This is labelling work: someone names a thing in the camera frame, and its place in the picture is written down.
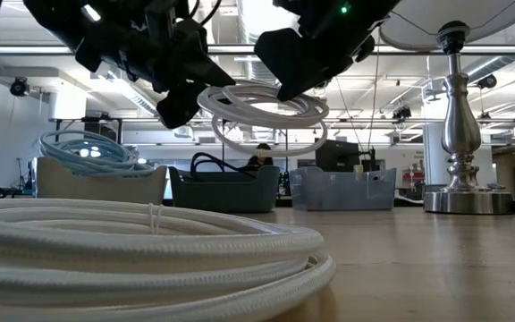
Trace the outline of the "silver ventilation duct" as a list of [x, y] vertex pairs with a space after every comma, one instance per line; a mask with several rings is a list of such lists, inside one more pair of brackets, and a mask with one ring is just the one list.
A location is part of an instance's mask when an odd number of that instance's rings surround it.
[[[237, 6], [244, 43], [255, 45], [262, 33], [287, 26], [287, 15], [281, 8], [273, 6], [272, 0], [237, 0]], [[248, 57], [245, 65], [250, 80], [271, 85], [277, 83], [276, 77], [256, 56]]]

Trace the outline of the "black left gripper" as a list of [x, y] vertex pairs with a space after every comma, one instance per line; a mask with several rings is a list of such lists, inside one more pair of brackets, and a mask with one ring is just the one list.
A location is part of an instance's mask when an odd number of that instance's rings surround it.
[[132, 81], [150, 81], [158, 93], [169, 90], [156, 106], [167, 129], [185, 125], [198, 113], [204, 83], [236, 84], [208, 56], [207, 31], [192, 19], [189, 0], [81, 3], [83, 36], [76, 47], [77, 62], [92, 72], [103, 62], [113, 64]]

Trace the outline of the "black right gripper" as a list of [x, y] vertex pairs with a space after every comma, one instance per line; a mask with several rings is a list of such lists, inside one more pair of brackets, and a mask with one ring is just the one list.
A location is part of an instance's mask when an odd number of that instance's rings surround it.
[[277, 98], [287, 101], [343, 72], [343, 59], [365, 60], [372, 36], [401, 0], [274, 0], [298, 16], [298, 30], [262, 33], [254, 53], [280, 81]]

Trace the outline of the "teal plastic bin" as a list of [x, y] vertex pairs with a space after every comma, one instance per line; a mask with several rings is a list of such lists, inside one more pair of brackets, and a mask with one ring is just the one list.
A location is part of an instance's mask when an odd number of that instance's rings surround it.
[[202, 172], [169, 167], [173, 205], [221, 213], [267, 213], [275, 205], [280, 170], [265, 165], [256, 172]]

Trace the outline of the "black background monitor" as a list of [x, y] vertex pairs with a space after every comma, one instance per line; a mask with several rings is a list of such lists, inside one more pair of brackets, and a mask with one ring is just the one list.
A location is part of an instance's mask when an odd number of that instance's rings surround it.
[[326, 140], [316, 151], [316, 166], [325, 172], [353, 172], [360, 165], [359, 145]]

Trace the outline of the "beige plastic bin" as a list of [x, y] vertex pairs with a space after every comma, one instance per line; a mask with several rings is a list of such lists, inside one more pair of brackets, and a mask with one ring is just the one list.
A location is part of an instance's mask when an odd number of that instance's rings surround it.
[[36, 157], [32, 163], [34, 195], [39, 199], [87, 199], [161, 204], [167, 168], [158, 167], [141, 177], [76, 175], [51, 157]]

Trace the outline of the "silver lamp with white shade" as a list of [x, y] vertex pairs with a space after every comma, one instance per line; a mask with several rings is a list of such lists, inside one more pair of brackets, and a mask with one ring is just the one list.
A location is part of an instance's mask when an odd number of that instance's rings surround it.
[[461, 52], [470, 42], [515, 24], [515, 0], [400, 0], [380, 28], [381, 39], [406, 51], [441, 50], [447, 57], [447, 111], [441, 146], [450, 156], [450, 180], [439, 191], [427, 192], [424, 210], [437, 214], [504, 215], [511, 212], [509, 192], [478, 184], [474, 153], [481, 131], [468, 101], [469, 76], [462, 70]]

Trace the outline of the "clear grey plastic bin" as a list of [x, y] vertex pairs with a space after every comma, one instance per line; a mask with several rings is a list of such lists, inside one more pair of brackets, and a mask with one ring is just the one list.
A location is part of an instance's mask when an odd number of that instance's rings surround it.
[[364, 173], [298, 168], [289, 175], [292, 206], [302, 211], [390, 210], [396, 175], [396, 168]]

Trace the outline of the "person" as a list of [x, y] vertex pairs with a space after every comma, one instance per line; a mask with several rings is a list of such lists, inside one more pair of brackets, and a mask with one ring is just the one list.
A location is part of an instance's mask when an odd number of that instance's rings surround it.
[[[263, 149], [263, 150], [271, 150], [270, 146], [266, 143], [260, 143], [257, 146], [257, 149]], [[271, 157], [261, 157], [261, 156], [252, 156], [248, 163], [246, 164], [245, 171], [257, 171], [260, 167], [264, 165], [274, 165], [274, 161]]]

